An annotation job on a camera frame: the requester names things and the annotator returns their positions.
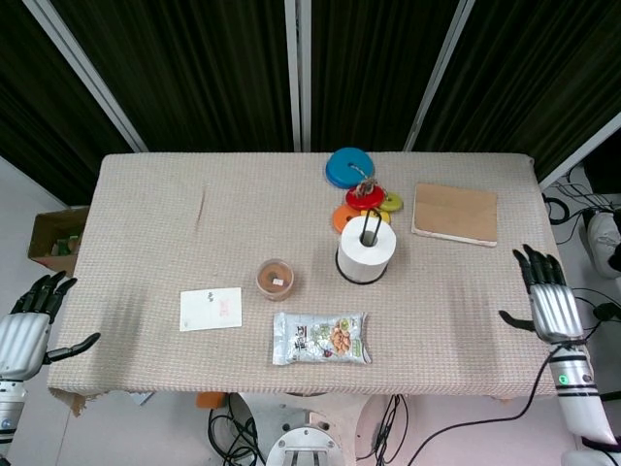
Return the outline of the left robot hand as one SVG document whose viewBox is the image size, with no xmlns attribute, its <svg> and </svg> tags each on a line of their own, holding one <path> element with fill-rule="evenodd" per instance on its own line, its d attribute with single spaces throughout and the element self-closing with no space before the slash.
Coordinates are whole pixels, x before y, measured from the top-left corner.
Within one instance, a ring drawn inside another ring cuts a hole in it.
<svg viewBox="0 0 621 466">
<path fill-rule="evenodd" d="M 36 280 L 1 318 L 1 379 L 26 382 L 46 365 L 75 357 L 101 338 L 95 332 L 76 345 L 49 349 L 49 334 L 67 292 L 77 283 L 64 271 Z"/>
</svg>

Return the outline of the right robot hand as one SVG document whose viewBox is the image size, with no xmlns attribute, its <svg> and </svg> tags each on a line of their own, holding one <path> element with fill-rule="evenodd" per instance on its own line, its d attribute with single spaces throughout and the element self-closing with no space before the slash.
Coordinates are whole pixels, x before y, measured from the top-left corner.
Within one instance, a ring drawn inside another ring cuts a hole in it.
<svg viewBox="0 0 621 466">
<path fill-rule="evenodd" d="M 534 332 L 549 345 L 580 345 L 583 326 L 572 289 L 567 285 L 559 260 L 524 244 L 513 250 L 531 307 L 531 319 L 517 319 L 498 311 L 509 326 Z"/>
</svg>

